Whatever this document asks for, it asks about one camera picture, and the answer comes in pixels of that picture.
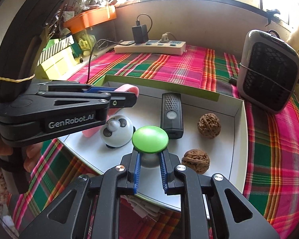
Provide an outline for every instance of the hand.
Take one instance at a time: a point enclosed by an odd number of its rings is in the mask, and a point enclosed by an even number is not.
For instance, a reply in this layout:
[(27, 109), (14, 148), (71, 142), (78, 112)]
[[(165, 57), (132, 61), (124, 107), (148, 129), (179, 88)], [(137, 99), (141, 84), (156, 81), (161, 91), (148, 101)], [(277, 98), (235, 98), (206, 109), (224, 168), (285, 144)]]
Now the hand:
[[(41, 157), (42, 143), (34, 144), (26, 148), (27, 157), (24, 168), (27, 172), (32, 172)], [(10, 156), (13, 153), (12, 147), (6, 145), (0, 137), (0, 156)]]

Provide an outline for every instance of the orange basket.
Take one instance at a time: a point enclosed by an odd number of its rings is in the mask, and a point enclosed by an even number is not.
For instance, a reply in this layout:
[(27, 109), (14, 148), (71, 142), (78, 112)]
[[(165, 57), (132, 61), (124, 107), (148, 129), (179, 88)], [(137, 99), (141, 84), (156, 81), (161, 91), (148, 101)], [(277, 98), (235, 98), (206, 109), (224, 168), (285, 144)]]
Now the orange basket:
[(113, 19), (116, 19), (116, 11), (114, 5), (110, 5), (82, 12), (64, 22), (63, 27), (68, 28), (72, 34), (75, 34), (91, 26)]

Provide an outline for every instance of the gray fan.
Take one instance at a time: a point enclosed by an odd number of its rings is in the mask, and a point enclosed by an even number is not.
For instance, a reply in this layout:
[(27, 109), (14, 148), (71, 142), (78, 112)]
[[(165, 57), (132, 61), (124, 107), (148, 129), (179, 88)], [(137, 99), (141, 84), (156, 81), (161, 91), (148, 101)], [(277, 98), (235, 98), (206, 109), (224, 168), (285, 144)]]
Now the gray fan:
[(245, 40), (237, 79), (240, 95), (277, 114), (288, 103), (299, 76), (299, 56), (283, 40), (260, 30)]

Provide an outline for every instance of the white tray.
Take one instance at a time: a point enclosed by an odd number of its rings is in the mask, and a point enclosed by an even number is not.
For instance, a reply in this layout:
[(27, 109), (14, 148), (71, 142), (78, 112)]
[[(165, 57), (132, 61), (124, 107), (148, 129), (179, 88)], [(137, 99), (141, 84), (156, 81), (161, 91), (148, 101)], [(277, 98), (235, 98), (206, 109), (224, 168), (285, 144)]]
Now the white tray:
[[(107, 82), (104, 86), (119, 87), (120, 83)], [(147, 125), (160, 126), (162, 94), (168, 91), (138, 86), (140, 95), (132, 108), (118, 111), (126, 115), (136, 129)], [(247, 123), (244, 102), (220, 95), (217, 102), (182, 94), (184, 135), (170, 140), (170, 153), (178, 155), (180, 161), (190, 149), (202, 149), (210, 157), (210, 167), (205, 175), (223, 174), (240, 191), (243, 191), (247, 169)], [(215, 139), (202, 137), (197, 130), (199, 118), (206, 113), (219, 117), (222, 130)], [(109, 149), (102, 142), (99, 133), (86, 138), (81, 132), (60, 138), (74, 155), (99, 174), (120, 164), (122, 156), (132, 152), (133, 145)], [(180, 211), (180, 196), (164, 194), (160, 168), (141, 168), (137, 196), (151, 203), (171, 210)]]

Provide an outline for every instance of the green disc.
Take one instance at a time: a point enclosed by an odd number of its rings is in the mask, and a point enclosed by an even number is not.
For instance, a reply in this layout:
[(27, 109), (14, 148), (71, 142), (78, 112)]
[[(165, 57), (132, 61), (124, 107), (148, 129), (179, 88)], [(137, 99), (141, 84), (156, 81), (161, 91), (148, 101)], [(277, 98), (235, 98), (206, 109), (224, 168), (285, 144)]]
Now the green disc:
[(141, 127), (133, 134), (132, 143), (139, 152), (154, 154), (166, 148), (168, 135), (156, 126)]

